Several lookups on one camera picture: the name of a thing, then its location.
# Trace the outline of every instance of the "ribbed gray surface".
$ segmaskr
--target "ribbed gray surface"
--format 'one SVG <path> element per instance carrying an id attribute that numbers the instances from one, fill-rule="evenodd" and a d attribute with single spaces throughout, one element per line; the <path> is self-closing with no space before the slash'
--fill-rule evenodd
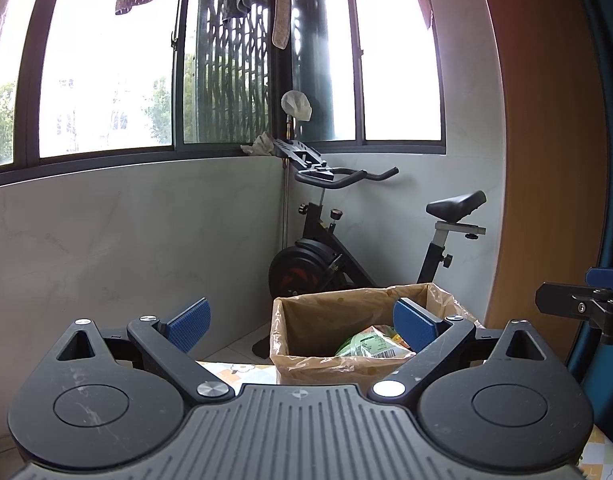
<path id="1" fill-rule="evenodd" d="M 226 404 L 197 408 L 171 443 L 142 462 L 86 476 L 90 480 L 501 477 L 447 459 L 418 435 L 405 409 L 368 402 L 353 386 L 259 385 L 245 386 Z M 76 477 L 33 465 L 18 473 L 16 480 Z M 564 467 L 532 478 L 582 476 L 575 468 Z"/>

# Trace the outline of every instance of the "marble wall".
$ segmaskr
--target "marble wall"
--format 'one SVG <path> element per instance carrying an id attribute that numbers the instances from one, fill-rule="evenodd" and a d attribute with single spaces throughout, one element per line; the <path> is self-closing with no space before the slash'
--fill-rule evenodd
<path id="1" fill-rule="evenodd" d="M 0 436 L 27 375 L 79 317 L 170 317 L 206 296 L 203 358 L 270 312 L 282 162 L 203 159 L 0 187 Z"/>
<path id="2" fill-rule="evenodd" d="M 436 283 L 484 319 L 500 240 L 505 173 L 505 116 L 500 63 L 487 0 L 432 0 L 438 34 L 446 115 L 447 154 L 328 155 L 332 166 L 400 173 L 386 182 L 361 182 L 327 191 L 325 215 L 344 211 L 336 234 L 379 285 L 414 283 L 434 232 L 427 203 L 482 189 L 487 203 L 464 222 L 487 228 L 479 240 L 449 234 L 449 269 Z M 406 115 L 403 122 L 415 124 Z M 292 181 L 292 239 L 303 217 L 298 204 L 319 192 Z"/>

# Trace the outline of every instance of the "brown box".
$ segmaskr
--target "brown box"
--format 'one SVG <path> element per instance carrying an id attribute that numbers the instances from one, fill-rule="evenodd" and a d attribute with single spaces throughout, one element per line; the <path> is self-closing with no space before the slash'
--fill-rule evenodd
<path id="1" fill-rule="evenodd" d="M 481 326 L 451 294 L 432 283 L 277 298 L 270 326 L 270 358 L 279 384 L 357 383 L 362 392 L 368 391 L 408 358 L 332 356 L 365 328 L 393 325 L 393 306 L 399 298 L 410 298 L 437 317 L 459 314 Z"/>

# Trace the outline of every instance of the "exercise bike handlebar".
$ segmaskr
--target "exercise bike handlebar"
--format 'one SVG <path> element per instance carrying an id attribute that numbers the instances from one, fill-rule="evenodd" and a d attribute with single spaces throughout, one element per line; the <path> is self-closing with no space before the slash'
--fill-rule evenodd
<path id="1" fill-rule="evenodd" d="M 350 168 L 330 168 L 326 171 L 302 170 L 296 173 L 296 180 L 304 184 L 310 184 L 311 186 L 322 187 L 323 189 L 342 189 L 343 187 L 355 184 L 360 180 L 386 180 L 399 172 L 400 170 L 397 168 L 391 168 L 390 170 L 380 174 L 369 173 L 366 170 L 351 170 Z M 347 176 L 341 178 L 340 180 L 332 180 L 331 174 L 345 174 Z"/>

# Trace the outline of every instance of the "window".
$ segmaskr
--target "window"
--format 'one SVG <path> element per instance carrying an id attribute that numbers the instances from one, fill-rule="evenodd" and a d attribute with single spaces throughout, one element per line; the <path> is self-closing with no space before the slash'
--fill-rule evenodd
<path id="1" fill-rule="evenodd" d="M 253 142 L 269 132 L 269 0 L 223 21 L 224 0 L 189 0 L 184 142 Z"/>
<path id="2" fill-rule="evenodd" d="M 115 15 L 116 0 L 57 0 L 40 94 L 40 157 L 171 144 L 178 0 Z"/>
<path id="3" fill-rule="evenodd" d="M 417 0 L 292 0 L 293 86 L 313 107 L 304 142 L 440 145 L 433 29 Z"/>
<path id="4" fill-rule="evenodd" d="M 0 38 L 0 166 L 13 162 L 13 111 L 24 37 L 35 0 L 9 0 Z"/>

